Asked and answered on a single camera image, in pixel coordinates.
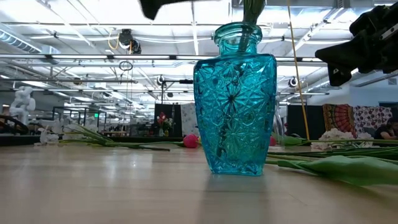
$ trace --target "white statue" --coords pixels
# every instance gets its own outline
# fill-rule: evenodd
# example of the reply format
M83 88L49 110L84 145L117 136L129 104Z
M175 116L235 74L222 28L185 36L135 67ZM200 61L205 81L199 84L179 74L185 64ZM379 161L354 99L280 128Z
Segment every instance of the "white statue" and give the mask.
M56 144L58 143L59 136L58 134L50 134L47 130L48 126L44 128L39 128L40 134L40 143L35 144L36 146L44 146L46 144Z
M18 116L18 120L24 125L28 125L29 112L36 108L36 101L30 97L32 91L32 87L29 86L19 87L10 106L10 115Z

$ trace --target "red flower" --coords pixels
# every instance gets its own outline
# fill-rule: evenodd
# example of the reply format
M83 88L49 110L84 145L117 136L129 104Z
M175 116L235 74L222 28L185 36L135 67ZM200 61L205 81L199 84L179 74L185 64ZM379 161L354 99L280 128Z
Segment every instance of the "red flower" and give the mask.
M161 125L164 120L166 120L166 115L163 112L160 112L160 115L157 117L157 122Z

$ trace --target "black partition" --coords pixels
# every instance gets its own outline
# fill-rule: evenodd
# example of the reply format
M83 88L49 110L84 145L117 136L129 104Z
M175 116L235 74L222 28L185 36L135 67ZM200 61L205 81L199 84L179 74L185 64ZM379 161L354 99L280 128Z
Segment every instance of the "black partition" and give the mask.
M325 133L325 119L322 106L306 106L308 129L310 140L318 140ZM288 105L287 107L287 133L298 134L307 138L302 107L299 105Z
M181 125L181 106L180 105L165 105L155 104L155 124L157 123L157 117L163 112L166 118L172 118L174 120L174 128L169 132L170 137L179 138L182 137L182 125Z

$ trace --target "tapestry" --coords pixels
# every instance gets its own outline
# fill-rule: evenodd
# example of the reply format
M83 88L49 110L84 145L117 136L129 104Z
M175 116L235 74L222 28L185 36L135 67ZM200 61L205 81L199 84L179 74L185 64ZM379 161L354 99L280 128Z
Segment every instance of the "tapestry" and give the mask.
M381 106L356 106L354 107L355 131L365 133L365 129L376 130L392 117L391 108Z
M354 127L354 112L350 105L323 105L323 117L325 128L330 131L332 128L342 132L351 132L356 136Z
M182 136L194 134L199 136L197 114L195 104L187 103L181 105Z

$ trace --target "black hair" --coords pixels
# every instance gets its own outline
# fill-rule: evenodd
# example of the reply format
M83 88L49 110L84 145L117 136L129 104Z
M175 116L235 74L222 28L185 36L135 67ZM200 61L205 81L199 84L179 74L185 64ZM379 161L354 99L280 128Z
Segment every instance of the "black hair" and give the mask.
M398 123L398 118L392 117L392 118L388 119L386 127L388 129L392 129L392 124L393 123Z

